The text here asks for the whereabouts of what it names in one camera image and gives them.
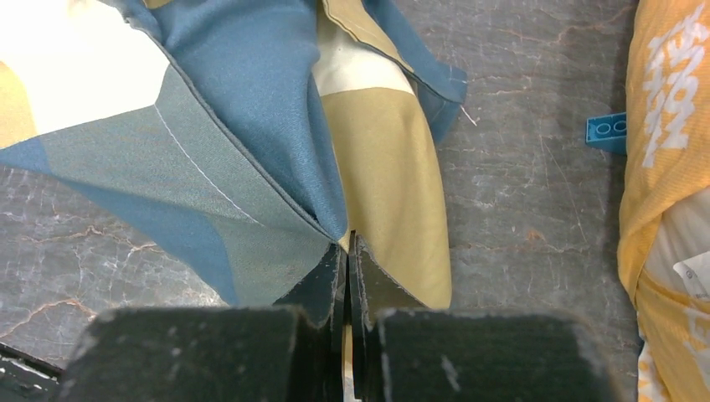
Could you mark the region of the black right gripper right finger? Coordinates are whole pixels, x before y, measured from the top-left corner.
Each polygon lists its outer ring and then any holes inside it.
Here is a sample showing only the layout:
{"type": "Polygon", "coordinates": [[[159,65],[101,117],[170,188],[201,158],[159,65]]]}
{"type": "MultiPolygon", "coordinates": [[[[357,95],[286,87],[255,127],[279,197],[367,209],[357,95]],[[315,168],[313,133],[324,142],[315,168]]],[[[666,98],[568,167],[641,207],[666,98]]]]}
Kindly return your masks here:
{"type": "Polygon", "coordinates": [[[353,234],[354,394],[363,401],[618,401],[589,329],[549,310],[425,307],[353,234]]]}

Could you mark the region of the blue beige checkered pillowcase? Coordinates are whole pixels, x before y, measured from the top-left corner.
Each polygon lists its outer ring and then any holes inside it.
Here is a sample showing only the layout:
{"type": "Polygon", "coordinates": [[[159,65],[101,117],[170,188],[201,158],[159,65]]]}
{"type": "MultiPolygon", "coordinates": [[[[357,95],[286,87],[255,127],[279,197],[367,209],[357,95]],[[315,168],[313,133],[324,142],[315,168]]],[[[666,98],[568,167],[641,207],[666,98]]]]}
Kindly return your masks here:
{"type": "Polygon", "coordinates": [[[265,305],[362,236],[450,305],[435,144],[466,98],[392,1],[4,1],[1,162],[265,305]]]}

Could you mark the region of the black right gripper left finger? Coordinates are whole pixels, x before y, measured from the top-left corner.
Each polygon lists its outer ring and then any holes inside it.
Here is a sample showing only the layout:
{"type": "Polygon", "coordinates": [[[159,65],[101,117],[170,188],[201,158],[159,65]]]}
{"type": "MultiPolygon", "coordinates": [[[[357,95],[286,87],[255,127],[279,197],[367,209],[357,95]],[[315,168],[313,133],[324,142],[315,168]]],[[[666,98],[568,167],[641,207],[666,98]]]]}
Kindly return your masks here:
{"type": "Polygon", "coordinates": [[[262,307],[142,307],[82,333],[58,401],[340,401],[343,274],[330,246],[262,307]]]}

